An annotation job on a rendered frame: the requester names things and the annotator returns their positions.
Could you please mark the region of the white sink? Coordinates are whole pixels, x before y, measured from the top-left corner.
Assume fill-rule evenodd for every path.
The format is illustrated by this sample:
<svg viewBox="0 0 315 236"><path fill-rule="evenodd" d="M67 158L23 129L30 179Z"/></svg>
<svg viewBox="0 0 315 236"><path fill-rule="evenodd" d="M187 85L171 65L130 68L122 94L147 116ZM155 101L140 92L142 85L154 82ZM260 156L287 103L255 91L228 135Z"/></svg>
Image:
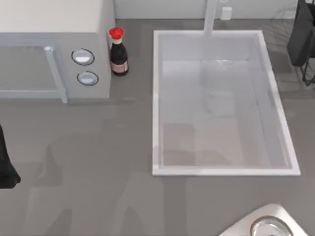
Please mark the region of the white sink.
<svg viewBox="0 0 315 236"><path fill-rule="evenodd" d="M156 30L154 176L301 174L263 32Z"/></svg>

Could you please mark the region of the dark bottle with red cap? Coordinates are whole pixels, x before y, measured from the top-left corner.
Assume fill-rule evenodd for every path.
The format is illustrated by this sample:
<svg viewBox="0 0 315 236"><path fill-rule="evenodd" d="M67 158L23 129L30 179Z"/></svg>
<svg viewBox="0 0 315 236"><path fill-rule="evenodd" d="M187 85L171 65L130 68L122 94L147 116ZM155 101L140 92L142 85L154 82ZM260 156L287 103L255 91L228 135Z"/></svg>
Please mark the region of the dark bottle with red cap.
<svg viewBox="0 0 315 236"><path fill-rule="evenodd" d="M113 27L109 30L112 38L110 49L111 69L116 76L124 76L128 73L128 56L127 50L123 44L124 30L121 27Z"/></svg>

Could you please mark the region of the small microwave knob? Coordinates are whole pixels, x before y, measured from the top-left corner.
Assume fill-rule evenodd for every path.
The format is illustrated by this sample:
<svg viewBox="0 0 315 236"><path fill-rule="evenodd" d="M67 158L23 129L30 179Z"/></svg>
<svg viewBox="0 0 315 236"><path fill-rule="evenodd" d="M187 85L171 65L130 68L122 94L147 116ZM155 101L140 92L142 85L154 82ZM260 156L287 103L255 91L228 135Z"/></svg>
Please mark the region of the small microwave knob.
<svg viewBox="0 0 315 236"><path fill-rule="evenodd" d="M91 71L78 73L76 78L77 78L77 81L84 86L94 86L99 81L98 76L94 72L91 72Z"/></svg>

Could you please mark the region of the pale microwave oven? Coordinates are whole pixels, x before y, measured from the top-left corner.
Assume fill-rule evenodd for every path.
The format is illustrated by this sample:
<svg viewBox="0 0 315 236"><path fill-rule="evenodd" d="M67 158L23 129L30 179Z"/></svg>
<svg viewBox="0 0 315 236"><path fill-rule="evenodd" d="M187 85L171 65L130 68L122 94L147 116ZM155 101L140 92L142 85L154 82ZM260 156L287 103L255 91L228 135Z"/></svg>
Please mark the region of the pale microwave oven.
<svg viewBox="0 0 315 236"><path fill-rule="evenodd" d="M109 98L108 31L114 25L113 0L0 0L0 47L53 47L67 102ZM78 49L91 51L94 62L76 64L71 53ZM98 76L96 85L77 81L77 74L85 71Z"/></svg>

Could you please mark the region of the large microwave knob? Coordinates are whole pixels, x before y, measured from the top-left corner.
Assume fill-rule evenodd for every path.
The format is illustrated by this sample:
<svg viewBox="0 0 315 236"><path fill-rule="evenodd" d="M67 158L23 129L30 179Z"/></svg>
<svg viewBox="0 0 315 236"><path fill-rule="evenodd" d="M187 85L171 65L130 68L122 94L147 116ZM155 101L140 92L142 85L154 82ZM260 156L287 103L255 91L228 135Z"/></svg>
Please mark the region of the large microwave knob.
<svg viewBox="0 0 315 236"><path fill-rule="evenodd" d="M94 62L94 54L87 49L78 49L72 51L71 59L78 65L87 66Z"/></svg>

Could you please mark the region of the tall white tap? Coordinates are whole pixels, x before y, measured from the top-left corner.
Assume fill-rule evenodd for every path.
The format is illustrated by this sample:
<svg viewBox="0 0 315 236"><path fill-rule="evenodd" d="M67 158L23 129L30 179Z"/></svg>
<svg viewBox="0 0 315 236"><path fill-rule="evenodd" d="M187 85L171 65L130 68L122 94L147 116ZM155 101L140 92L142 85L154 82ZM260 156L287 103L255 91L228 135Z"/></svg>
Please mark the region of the tall white tap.
<svg viewBox="0 0 315 236"><path fill-rule="evenodd" d="M217 5L218 0L206 0L206 11L203 29L203 36L205 38L210 37L212 33Z"/></svg>

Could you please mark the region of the microwave oven door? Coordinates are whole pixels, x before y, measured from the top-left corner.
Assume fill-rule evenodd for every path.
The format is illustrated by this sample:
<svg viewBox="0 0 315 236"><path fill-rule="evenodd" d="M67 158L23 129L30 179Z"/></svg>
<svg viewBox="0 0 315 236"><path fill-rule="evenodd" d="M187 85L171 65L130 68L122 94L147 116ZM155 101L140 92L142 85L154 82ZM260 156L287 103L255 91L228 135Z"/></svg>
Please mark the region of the microwave oven door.
<svg viewBox="0 0 315 236"><path fill-rule="evenodd" d="M61 99L67 103L54 48L0 47L0 99Z"/></svg>

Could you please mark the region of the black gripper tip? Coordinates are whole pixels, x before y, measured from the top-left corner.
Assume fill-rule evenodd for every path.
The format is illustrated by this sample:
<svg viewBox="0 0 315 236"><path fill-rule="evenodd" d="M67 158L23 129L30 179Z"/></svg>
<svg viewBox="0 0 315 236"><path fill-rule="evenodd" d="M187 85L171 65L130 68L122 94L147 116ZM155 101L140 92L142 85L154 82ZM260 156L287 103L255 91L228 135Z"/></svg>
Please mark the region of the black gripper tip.
<svg viewBox="0 0 315 236"><path fill-rule="evenodd" d="M21 177L8 156L3 129L0 125L0 189L13 189L20 182Z"/></svg>

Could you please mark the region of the white wall socket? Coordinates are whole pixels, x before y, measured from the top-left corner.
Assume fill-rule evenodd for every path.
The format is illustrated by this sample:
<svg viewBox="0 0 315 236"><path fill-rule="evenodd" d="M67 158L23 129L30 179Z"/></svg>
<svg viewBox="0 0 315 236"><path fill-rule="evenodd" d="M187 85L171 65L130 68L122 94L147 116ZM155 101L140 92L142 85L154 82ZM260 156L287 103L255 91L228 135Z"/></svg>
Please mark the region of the white wall socket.
<svg viewBox="0 0 315 236"><path fill-rule="evenodd" d="M232 7L226 6L222 8L221 20L230 20L232 16Z"/></svg>

